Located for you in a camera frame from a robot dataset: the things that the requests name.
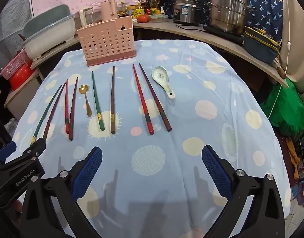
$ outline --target orange cloth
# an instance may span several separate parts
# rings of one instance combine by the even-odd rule
[[[294,144],[293,144],[291,138],[286,138],[286,145],[287,145],[287,148],[288,148],[289,153],[290,153],[291,162],[292,162],[292,164],[293,164],[294,167],[295,167],[295,170],[294,170],[294,178],[295,178],[295,179],[298,179],[298,171],[297,171],[297,168],[298,168],[298,164],[299,164],[299,162],[300,162],[301,160],[300,160],[300,159],[298,158],[298,156],[296,155],[295,147],[294,147]]]

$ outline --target tomato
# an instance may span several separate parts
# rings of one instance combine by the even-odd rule
[[[140,15],[136,18],[137,23],[147,23],[148,22],[148,16],[147,15]]]

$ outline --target red bowl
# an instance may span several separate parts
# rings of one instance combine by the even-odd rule
[[[29,60],[24,63],[9,79],[12,91],[15,91],[32,75],[35,70],[31,70],[33,61]]]

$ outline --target silver bolt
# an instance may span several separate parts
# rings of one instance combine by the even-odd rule
[[[65,178],[67,175],[68,175],[68,172],[67,172],[67,171],[62,171],[62,172],[60,172],[60,174],[59,174],[59,176],[60,176],[61,178]]]
[[[33,177],[31,178],[31,181],[37,181],[37,179],[38,179],[38,176],[33,176]]]
[[[241,169],[237,170],[236,173],[238,176],[244,176],[244,174],[245,174],[245,172]]]
[[[273,175],[272,174],[267,174],[267,178],[272,181],[274,179]]]

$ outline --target pink plastic jug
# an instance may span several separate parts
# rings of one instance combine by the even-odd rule
[[[102,21],[113,20],[118,18],[117,4],[115,0],[108,0],[100,3]]]

